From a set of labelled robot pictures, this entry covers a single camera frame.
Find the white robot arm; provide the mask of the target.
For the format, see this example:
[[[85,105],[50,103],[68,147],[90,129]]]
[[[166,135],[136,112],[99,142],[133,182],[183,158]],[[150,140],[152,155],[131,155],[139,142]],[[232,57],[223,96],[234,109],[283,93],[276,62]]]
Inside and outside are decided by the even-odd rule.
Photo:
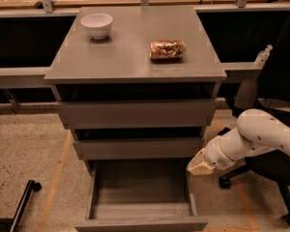
[[[225,170],[245,157],[279,150],[290,157],[290,127],[259,109],[248,109],[237,119],[236,127],[211,139],[188,163],[192,175]]]

